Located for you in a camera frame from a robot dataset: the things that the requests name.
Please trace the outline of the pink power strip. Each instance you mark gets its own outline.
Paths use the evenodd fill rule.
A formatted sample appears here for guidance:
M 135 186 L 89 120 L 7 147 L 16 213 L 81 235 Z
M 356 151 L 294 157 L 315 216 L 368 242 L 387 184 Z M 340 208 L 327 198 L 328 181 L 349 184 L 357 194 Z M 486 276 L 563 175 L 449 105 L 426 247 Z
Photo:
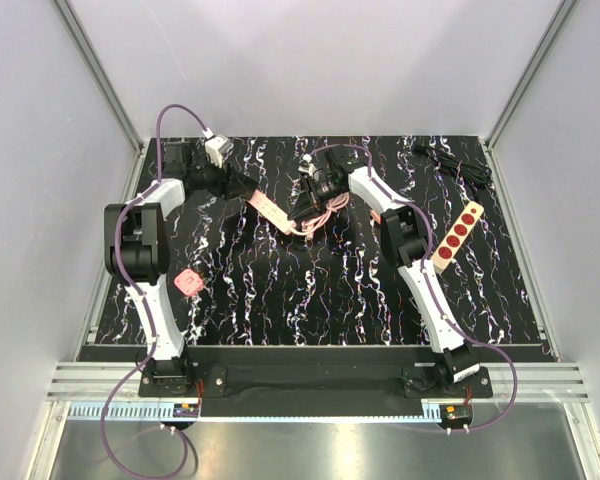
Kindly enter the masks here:
M 295 228 L 295 222 L 287 213 L 260 190 L 255 190 L 248 203 L 281 233 L 289 235 Z

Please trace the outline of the pink square socket adapter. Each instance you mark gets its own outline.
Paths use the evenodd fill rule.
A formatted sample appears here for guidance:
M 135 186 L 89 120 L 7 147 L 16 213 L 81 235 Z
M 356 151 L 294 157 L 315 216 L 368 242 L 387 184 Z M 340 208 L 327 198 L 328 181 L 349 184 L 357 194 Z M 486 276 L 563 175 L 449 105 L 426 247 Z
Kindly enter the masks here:
M 187 268 L 174 278 L 174 286 L 183 295 L 193 297 L 204 288 L 204 280 L 196 271 Z

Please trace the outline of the beige red power strip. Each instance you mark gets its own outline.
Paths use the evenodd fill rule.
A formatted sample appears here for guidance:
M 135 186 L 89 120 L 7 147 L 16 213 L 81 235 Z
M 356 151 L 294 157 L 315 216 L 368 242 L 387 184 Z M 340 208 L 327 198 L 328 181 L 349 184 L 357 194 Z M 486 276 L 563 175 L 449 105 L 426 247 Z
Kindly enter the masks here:
M 473 228 L 477 225 L 483 213 L 484 207 L 475 201 L 469 202 L 464 207 L 432 256 L 437 274 L 444 272 L 451 264 L 461 246 L 470 237 Z

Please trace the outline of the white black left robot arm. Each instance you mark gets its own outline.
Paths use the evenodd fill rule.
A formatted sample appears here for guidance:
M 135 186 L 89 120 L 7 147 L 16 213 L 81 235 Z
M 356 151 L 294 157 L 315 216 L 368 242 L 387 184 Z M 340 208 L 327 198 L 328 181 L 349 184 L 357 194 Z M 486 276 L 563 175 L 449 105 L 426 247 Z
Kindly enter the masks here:
M 257 181 L 236 171 L 227 155 L 232 142 L 213 135 L 197 153 L 184 140 L 157 146 L 157 175 L 125 204 L 104 210 L 105 267 L 133 302 L 146 341 L 146 357 L 137 363 L 142 396 L 184 396 L 202 386 L 178 329 L 169 299 L 170 243 L 166 219 L 196 191 L 224 200 L 248 200 Z

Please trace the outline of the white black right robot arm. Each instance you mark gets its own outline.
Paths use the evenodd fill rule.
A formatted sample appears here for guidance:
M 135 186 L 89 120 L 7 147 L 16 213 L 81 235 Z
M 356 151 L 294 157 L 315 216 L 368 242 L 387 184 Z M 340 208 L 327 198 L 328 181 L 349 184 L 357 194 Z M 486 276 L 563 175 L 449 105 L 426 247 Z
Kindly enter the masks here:
M 380 216 L 380 247 L 385 261 L 408 286 L 425 323 L 435 354 L 434 384 L 446 396 L 466 389 L 480 369 L 440 286 L 433 262 L 433 231 L 424 211 L 393 190 L 372 166 L 350 151 L 353 145 L 319 147 L 299 160 L 300 193 L 291 221 L 301 223 L 328 212 L 343 194 L 361 199 Z

